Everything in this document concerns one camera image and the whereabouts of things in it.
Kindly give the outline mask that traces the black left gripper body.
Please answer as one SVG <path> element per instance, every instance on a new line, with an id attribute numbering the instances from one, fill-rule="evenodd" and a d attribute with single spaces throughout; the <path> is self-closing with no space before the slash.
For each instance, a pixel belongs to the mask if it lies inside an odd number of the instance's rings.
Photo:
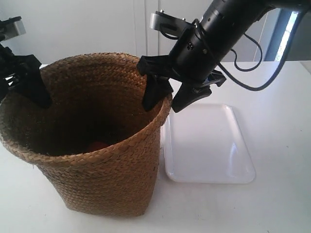
<path id="1" fill-rule="evenodd" d="M 15 55 L 10 48 L 0 47 L 0 96 L 17 90 L 32 95 L 42 88 L 41 63 L 33 55 Z"/>

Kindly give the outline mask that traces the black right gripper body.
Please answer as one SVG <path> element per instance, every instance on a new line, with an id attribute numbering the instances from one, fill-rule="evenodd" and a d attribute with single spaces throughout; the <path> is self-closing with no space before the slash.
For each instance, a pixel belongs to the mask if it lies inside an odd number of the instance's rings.
<path id="1" fill-rule="evenodd" d="M 195 88 L 211 84 L 220 87 L 226 81 L 215 67 L 216 62 L 208 54 L 196 27 L 183 31 L 169 55 L 142 56 L 138 62 L 142 76 L 171 78 Z"/>

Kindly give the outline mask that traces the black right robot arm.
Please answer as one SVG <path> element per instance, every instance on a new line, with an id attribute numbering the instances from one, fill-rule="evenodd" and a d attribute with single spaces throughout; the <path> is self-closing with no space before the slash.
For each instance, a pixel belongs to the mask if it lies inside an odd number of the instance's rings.
<path id="1" fill-rule="evenodd" d="M 311 9 L 308 0 L 215 0 L 201 19 L 187 22 L 164 12 L 151 15 L 150 27 L 175 40 L 168 55 L 142 56 L 137 64 L 140 75 L 147 77 L 142 99 L 144 110 L 173 92 L 169 80 L 181 83 L 172 109 L 180 112 L 197 100 L 211 95 L 210 86 L 221 86 L 232 75 L 221 66 L 249 27 L 270 10 L 291 9 L 298 17 L 296 31 L 304 15 Z"/>

